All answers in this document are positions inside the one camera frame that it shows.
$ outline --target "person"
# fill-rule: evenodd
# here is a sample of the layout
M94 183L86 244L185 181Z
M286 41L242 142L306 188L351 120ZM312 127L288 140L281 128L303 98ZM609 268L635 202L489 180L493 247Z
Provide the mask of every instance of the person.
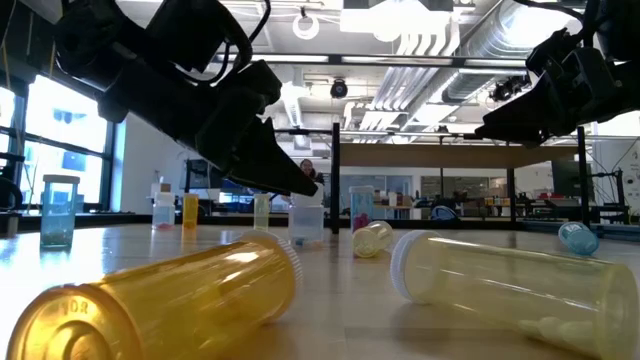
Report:
M313 168L313 163L309 159L304 159L300 162L300 170L313 179L314 182L320 183L324 185L324 178L322 177L322 173L316 173L316 170Z

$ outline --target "yellow container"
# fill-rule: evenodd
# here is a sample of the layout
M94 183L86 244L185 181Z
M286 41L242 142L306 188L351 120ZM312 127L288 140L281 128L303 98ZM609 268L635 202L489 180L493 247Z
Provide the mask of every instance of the yellow container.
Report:
M393 229L384 221L374 221L353 233L353 253L361 258L376 256L393 241Z
M269 194L255 194L253 200L253 228L267 231L269 229Z
M251 231L237 242L40 294L7 359L212 359L279 317L302 277L291 247Z
M624 265L403 236L391 260L394 287L416 303L446 304L591 357L633 359L638 290Z
M182 229L195 230L198 226L198 195L184 194L182 198Z

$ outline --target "desk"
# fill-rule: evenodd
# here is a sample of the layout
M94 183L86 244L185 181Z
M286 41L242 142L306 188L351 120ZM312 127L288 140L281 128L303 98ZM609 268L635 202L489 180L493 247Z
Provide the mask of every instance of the desk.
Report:
M179 229L152 234L149 225L81 229L68 254L40 252L37 233L0 240L0 353L22 310L47 287L229 243L247 229L200 226L198 240L189 242L180 240ZM287 234L286 228L272 231ZM439 232L457 240L564 253L556 235ZM396 231L396 240L404 233ZM290 310L223 360L586 360L472 315L410 304L391 285L388 253L354 259L348 229L339 238L331 238L329 229L325 234L323 247L298 251L305 279ZM596 255L626 263L640 274L636 244L604 241Z

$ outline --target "robotic arm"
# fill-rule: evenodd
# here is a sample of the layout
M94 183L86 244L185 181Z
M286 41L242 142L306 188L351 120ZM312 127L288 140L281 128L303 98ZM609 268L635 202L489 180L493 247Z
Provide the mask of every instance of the robotic arm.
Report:
M263 123L256 116L280 98L282 86L264 61L249 65L251 41L270 6L250 37L217 0L164 0L146 29L115 0L67 1L63 8L55 26L57 63L101 92L100 116L121 122L131 111L238 184L315 193L312 180L276 143L271 119ZM185 72L204 72L223 43L218 76L198 80ZM220 80L231 45L238 56Z
M555 4L516 1L572 12ZM538 146L579 125L640 109L640 1L588 0L584 17L571 15L579 17L582 30L570 35L561 29L539 44L526 61L539 76L534 88L485 115L477 135ZM595 34L604 56L593 48ZM614 59L624 63L616 65Z

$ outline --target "security camera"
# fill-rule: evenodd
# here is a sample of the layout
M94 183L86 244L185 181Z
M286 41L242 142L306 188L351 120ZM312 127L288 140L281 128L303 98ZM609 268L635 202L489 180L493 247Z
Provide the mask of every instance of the security camera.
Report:
M342 99L347 96L349 92L349 88L347 88L347 84L345 84L344 79L335 79L333 80L333 85L331 86L331 97L334 99Z

